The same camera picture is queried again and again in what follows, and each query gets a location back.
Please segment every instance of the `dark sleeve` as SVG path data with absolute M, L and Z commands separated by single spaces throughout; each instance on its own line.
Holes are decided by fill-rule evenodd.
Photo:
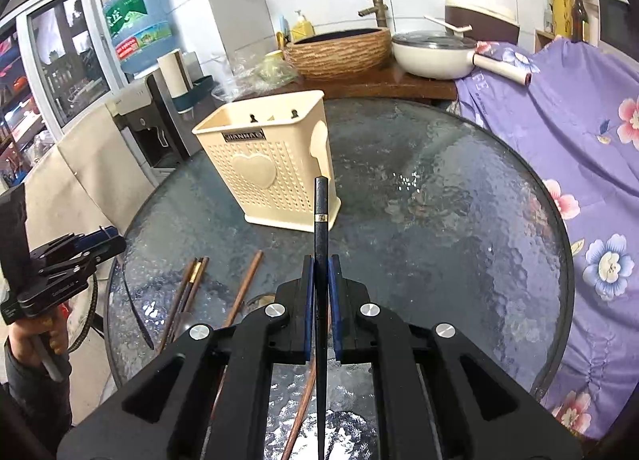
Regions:
M 71 364 L 68 355 L 61 361 L 65 377 L 54 382 L 44 368 L 31 368 L 18 363 L 9 345 L 4 343 L 8 393 L 18 403 L 25 419 L 36 437 L 55 454 L 58 445 L 71 429 L 71 404 L 69 403 L 69 375 Z

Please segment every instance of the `soap dispenser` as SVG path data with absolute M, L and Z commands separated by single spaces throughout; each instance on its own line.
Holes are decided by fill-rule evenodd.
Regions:
M 313 29 L 313 25 L 306 19 L 306 17 L 302 14 L 302 11 L 296 11 L 297 13 L 297 22 L 291 28 L 291 39 L 293 42 L 299 42 L 304 38 L 308 38 L 309 36 L 313 36 L 315 34 L 315 29 Z

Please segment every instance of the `jianhao label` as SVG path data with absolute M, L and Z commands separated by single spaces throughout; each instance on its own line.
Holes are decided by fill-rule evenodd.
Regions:
M 266 141 L 264 132 L 260 130 L 241 130 L 238 132 L 222 133 L 227 143 L 241 143 L 242 141 Z

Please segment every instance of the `heart emblem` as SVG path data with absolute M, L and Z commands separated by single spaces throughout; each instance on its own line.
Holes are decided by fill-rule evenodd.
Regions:
M 267 189 L 275 182 L 276 165 L 262 153 L 254 153 L 250 157 L 238 154 L 231 159 L 233 169 L 247 182 Z

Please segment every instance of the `microwave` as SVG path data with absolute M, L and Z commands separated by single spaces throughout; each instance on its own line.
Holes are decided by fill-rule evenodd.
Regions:
M 598 0 L 599 49 L 639 70 L 639 28 L 627 0 Z

